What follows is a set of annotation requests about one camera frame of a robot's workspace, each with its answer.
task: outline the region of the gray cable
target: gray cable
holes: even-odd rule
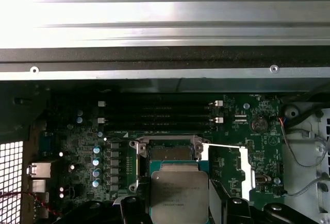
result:
[[[296,193],[293,193],[293,194],[284,194],[283,196],[285,197],[297,197],[297,196],[300,196],[302,194],[304,194],[306,191],[308,191],[309,188],[311,188],[313,185],[319,183],[319,182],[322,182],[322,181],[330,181],[330,178],[329,177],[321,177],[321,178],[317,178],[317,179],[314,179],[313,181],[311,181],[308,185],[306,185],[303,189],[301,189],[300,191],[296,192]]]
[[[312,131],[308,131],[305,129],[289,129],[286,131],[286,134],[294,134],[294,133],[301,133],[302,136],[307,136],[311,139],[315,139],[318,142],[322,143],[324,146],[326,146],[327,140],[317,134],[315,134]]]
[[[287,135],[286,135],[286,133],[285,133],[285,129],[284,129],[284,127],[281,126],[280,129],[281,129],[282,134],[283,134],[284,142],[285,142],[285,144],[287,145],[287,147],[288,147],[288,149],[289,149],[291,155],[293,156],[295,162],[296,162],[298,165],[300,165],[300,166],[302,166],[302,167],[305,167],[305,168],[311,168],[311,167],[316,167],[316,166],[318,166],[318,165],[320,165],[320,164],[322,163],[322,161],[323,161],[324,158],[325,158],[326,153],[327,153],[328,150],[330,149],[330,137],[329,137],[328,141],[326,142],[326,145],[325,145],[325,148],[324,148],[323,154],[322,154],[322,156],[321,156],[321,159],[320,159],[319,161],[317,161],[314,165],[306,166],[306,165],[301,164],[301,163],[297,160],[297,158],[296,158],[296,156],[295,156],[295,154],[294,154],[294,152],[293,152],[293,150],[292,150],[292,148],[291,148],[291,146],[290,146],[290,144],[289,144],[289,141],[288,141],[288,139],[287,139]]]

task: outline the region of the mounting hole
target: mounting hole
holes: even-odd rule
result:
[[[270,66],[269,70],[272,73],[277,73],[279,71],[279,67],[274,64],[274,65]]]
[[[37,73],[39,73],[39,68],[33,66],[33,67],[30,68],[30,72],[31,72],[31,73],[34,73],[34,74],[37,74]]]

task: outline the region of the screw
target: screw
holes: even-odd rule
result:
[[[320,220],[320,223],[321,223],[321,224],[328,224],[329,221],[328,221],[327,219],[325,219],[325,218],[322,218],[322,219]]]
[[[38,67],[33,66],[30,68],[30,72],[37,74],[37,73],[39,73],[39,69],[38,69]]]
[[[235,199],[233,200],[233,203],[235,203],[235,204],[241,204],[241,203],[242,203],[242,200],[239,199],[239,198],[235,198]]]
[[[280,184],[280,183],[281,183],[280,178],[275,178],[275,179],[274,179],[274,183],[275,183],[275,184]]]
[[[270,66],[269,70],[271,73],[278,73],[279,67],[274,64],[274,65]]]
[[[272,205],[272,210],[274,210],[274,211],[281,211],[282,208],[280,206],[278,206],[278,205]]]
[[[246,109],[246,110],[248,110],[250,108],[250,104],[249,103],[245,103],[243,105],[243,108]]]
[[[317,148],[316,148],[316,151],[317,151],[317,152],[320,152],[320,153],[323,153],[324,148],[323,148],[323,147],[317,147]]]

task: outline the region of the red wire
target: red wire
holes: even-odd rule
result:
[[[279,120],[279,122],[280,122],[280,125],[283,127],[283,126],[284,126],[284,123],[283,123],[282,118],[279,117],[278,120]]]
[[[44,201],[41,201],[39,197],[37,197],[35,194],[33,194],[31,192],[7,192],[7,193],[0,195],[0,198],[7,197],[7,196],[15,196],[15,195],[19,195],[19,194],[27,194],[29,196],[32,196],[37,202],[39,202],[41,204],[41,206],[43,206],[49,212],[51,212],[52,214],[57,215],[57,216],[60,215],[56,211],[50,209]]]

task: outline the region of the ic chip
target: ic chip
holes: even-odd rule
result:
[[[204,171],[155,171],[151,219],[156,224],[208,222],[208,175]]]
[[[88,192],[87,193],[87,195],[86,195],[86,197],[88,198],[88,199],[90,199],[90,200],[92,200],[92,199],[94,199],[94,193],[93,192]]]

